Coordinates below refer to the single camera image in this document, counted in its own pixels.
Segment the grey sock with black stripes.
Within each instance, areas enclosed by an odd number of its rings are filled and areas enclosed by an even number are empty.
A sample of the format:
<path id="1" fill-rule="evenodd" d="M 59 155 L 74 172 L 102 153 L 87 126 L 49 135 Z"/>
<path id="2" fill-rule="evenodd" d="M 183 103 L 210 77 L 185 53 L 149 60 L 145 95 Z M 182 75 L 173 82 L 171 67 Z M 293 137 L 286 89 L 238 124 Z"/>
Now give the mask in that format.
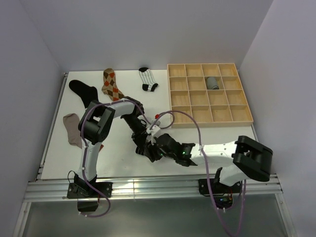
<path id="1" fill-rule="evenodd" d="M 215 77 L 208 77 L 206 79 L 206 87 L 208 90 L 217 90 L 219 89 L 218 82 Z"/>

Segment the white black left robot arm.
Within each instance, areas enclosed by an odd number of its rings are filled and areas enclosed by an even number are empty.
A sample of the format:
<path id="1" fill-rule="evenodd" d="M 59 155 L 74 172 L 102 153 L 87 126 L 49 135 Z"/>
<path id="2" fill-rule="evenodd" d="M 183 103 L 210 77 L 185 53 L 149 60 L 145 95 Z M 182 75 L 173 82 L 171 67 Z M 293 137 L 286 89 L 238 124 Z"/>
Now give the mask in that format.
<path id="1" fill-rule="evenodd" d="M 136 154 L 146 156 L 151 162 L 155 154 L 147 141 L 146 126 L 138 117 L 144 114 L 143 104 L 131 97 L 124 97 L 111 104 L 102 104 L 92 100 L 79 122 L 78 129 L 82 138 L 83 152 L 79 171 L 74 177 L 78 191 L 84 197 L 91 197 L 96 192 L 96 164 L 99 148 L 107 138 L 113 119 L 120 117 L 132 130 L 132 140 L 136 144 Z"/>

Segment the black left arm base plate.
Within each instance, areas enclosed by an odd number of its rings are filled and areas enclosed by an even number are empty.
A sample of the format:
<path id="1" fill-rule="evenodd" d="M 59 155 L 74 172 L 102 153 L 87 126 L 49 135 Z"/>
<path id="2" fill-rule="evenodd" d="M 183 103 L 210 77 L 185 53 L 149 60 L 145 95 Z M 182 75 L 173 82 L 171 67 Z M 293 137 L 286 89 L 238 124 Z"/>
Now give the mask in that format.
<path id="1" fill-rule="evenodd" d="M 67 191 L 67 198 L 100 198 L 101 195 L 97 191 L 95 191 L 95 189 L 102 192 L 106 197 L 110 198 L 112 195 L 112 186 L 112 182 L 97 182 L 93 184 L 94 189 L 92 189 L 86 184 L 84 188 L 81 188 L 75 183 L 70 183 Z"/>

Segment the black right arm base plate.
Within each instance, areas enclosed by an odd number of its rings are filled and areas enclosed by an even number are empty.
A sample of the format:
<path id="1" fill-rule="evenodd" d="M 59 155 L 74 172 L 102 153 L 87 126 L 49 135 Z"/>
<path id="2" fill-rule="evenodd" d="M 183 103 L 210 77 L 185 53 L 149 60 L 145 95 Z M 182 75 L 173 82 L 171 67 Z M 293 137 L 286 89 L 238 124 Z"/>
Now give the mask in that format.
<path id="1" fill-rule="evenodd" d="M 221 183 L 215 183 L 214 179 L 210 179 L 210 186 L 214 196 L 223 196 L 225 194 L 240 194 L 242 182 L 237 182 L 233 186 L 226 186 Z M 203 196 L 210 196 L 207 179 L 198 179 L 198 191 Z"/>

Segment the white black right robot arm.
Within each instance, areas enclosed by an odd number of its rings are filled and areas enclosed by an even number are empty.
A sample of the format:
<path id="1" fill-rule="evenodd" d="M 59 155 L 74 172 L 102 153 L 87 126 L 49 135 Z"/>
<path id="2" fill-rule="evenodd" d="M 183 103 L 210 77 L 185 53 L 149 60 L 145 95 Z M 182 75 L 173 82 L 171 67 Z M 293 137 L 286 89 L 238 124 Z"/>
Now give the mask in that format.
<path id="1" fill-rule="evenodd" d="M 146 144 L 144 156 L 151 162 L 162 157 L 170 158 L 185 167 L 222 164 L 216 171 L 213 183 L 215 190 L 223 193 L 245 179 L 268 182 L 273 151 L 247 136 L 239 136 L 229 143 L 200 145 L 179 143 L 165 133 L 155 138 L 153 143 Z"/>

